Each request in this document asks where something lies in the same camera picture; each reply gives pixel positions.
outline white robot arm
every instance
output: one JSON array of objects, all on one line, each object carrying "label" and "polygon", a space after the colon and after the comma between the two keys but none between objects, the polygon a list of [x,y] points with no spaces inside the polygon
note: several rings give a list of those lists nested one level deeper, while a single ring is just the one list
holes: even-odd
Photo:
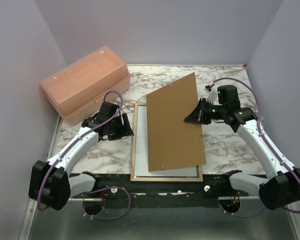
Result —
[{"label": "white robot arm", "polygon": [[29,197],[60,210],[69,198],[92,191],[99,176],[87,171],[70,176],[75,165],[103,137],[112,141],[133,134],[127,114],[121,115],[118,105],[104,101],[100,111],[82,122],[78,133],[60,152],[33,165]]},{"label": "white robot arm", "polygon": [[[299,201],[300,168],[286,159],[262,126],[258,126],[256,114],[249,107],[241,108],[237,88],[224,85],[218,87],[217,92],[211,90],[211,86],[206,88],[212,94],[207,99],[201,98],[184,122],[208,125],[212,120],[223,120],[251,148],[267,177],[261,178],[234,170],[226,173],[229,185],[235,190],[259,197],[270,210]],[[219,105],[214,105],[217,97]]]}]

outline orange plastic box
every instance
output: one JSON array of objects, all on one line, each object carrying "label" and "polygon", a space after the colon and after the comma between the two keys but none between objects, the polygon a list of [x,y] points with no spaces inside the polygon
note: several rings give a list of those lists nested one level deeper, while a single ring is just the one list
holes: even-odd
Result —
[{"label": "orange plastic box", "polygon": [[[100,109],[108,91],[127,91],[130,73],[126,62],[104,46],[42,80],[40,85],[60,116],[75,125]],[[117,97],[110,93],[106,100]]]}]

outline marble table surface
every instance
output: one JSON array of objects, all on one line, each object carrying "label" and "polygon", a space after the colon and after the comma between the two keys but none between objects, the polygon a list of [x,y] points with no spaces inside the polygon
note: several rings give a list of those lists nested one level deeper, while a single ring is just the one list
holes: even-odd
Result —
[{"label": "marble table surface", "polygon": [[[197,91],[200,97],[207,96],[204,87],[221,77],[233,77],[250,85],[243,66],[165,66],[165,65],[130,65],[130,89],[123,97],[121,112],[127,113],[133,129],[135,103],[146,102],[146,95],[188,74],[195,73]],[[256,110],[253,95],[243,85],[231,80],[224,80],[219,85],[233,84],[238,88],[241,105]],[[81,124],[69,125],[63,121],[57,136],[55,152],[60,151],[77,133]],[[232,131],[220,123],[202,126],[206,153],[204,174],[223,174],[238,169],[247,174],[264,174],[261,164],[247,144]],[[132,160],[132,137],[115,141],[101,141],[87,152],[74,167],[74,173],[89,171],[100,174],[130,174]]]}]

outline lavender wall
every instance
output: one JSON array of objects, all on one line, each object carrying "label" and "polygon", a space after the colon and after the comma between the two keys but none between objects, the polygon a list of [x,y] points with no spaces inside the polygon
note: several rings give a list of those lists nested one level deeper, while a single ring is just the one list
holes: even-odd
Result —
[{"label": "lavender wall", "polygon": [[[300,167],[300,0],[285,0],[247,67],[260,96],[264,127]],[[294,205],[300,209],[300,202]],[[294,216],[300,234],[300,215]]]},{"label": "lavender wall", "polygon": [[35,3],[0,0],[0,240],[18,239],[32,165],[56,126],[39,82],[65,65]]},{"label": "lavender wall", "polygon": [[130,64],[246,64],[283,0],[35,0],[65,60],[108,45]]}]

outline white board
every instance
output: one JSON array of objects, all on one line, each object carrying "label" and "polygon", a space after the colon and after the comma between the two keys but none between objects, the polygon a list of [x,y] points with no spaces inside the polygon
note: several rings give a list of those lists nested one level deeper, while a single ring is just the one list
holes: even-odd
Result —
[{"label": "white board", "polygon": [[192,177],[198,176],[197,167],[149,171],[148,168],[148,136],[147,136],[147,106],[138,105],[135,134],[134,176],[136,177]]}]

